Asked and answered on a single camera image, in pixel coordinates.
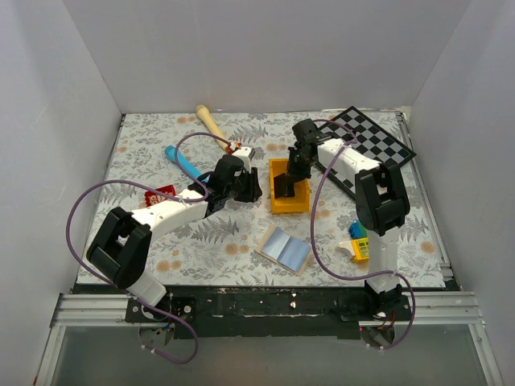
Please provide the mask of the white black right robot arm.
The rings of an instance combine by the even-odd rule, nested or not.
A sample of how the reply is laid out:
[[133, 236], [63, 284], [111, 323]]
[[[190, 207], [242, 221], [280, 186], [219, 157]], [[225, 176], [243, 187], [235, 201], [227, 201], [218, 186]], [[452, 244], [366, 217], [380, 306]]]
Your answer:
[[333, 170], [354, 181], [357, 218], [369, 240], [369, 273], [363, 280], [373, 294], [364, 299], [365, 313], [373, 319], [385, 318], [393, 310], [390, 295], [401, 292], [398, 240], [410, 212], [400, 167], [394, 161], [364, 156], [350, 142], [322, 132], [312, 119], [292, 130], [296, 142], [289, 148], [286, 172], [274, 177], [274, 196], [295, 196], [295, 184], [309, 179], [317, 162], [325, 167], [324, 177]]

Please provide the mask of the black credit card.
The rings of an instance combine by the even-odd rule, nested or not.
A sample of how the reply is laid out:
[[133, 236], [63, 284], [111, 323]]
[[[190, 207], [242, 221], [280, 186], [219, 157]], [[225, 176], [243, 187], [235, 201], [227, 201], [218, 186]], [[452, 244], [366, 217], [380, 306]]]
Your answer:
[[287, 175], [285, 173], [274, 177], [274, 198], [293, 198], [287, 196]]

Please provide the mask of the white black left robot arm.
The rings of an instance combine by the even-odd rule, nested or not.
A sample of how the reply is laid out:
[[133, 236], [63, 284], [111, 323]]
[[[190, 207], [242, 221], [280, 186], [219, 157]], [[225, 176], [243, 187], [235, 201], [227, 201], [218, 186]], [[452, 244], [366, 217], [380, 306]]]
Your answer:
[[262, 196], [258, 169], [248, 168], [241, 157], [224, 155], [204, 186], [194, 182], [173, 199], [145, 209], [112, 209], [105, 217], [86, 258], [115, 287], [143, 301], [143, 311], [156, 322], [171, 312], [167, 290], [146, 268], [154, 241], [193, 221], [223, 209], [233, 199], [254, 203]]

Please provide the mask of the yellow plastic bin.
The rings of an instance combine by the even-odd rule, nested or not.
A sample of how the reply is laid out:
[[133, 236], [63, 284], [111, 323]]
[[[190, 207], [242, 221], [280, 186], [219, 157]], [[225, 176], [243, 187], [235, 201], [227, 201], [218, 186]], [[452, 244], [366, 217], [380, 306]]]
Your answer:
[[271, 158], [270, 168], [270, 210], [273, 214], [304, 213], [310, 210], [309, 180], [286, 184], [288, 160]]

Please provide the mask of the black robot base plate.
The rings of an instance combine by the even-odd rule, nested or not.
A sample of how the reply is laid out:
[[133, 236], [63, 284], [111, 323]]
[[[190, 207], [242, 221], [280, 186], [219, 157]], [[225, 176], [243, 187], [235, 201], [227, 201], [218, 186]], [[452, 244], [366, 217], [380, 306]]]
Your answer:
[[408, 299], [378, 301], [363, 287], [217, 287], [171, 286], [160, 304], [180, 320], [175, 322], [130, 299], [127, 322], [140, 322], [172, 331], [175, 339], [324, 337], [358, 339], [360, 322], [383, 329], [408, 321]]

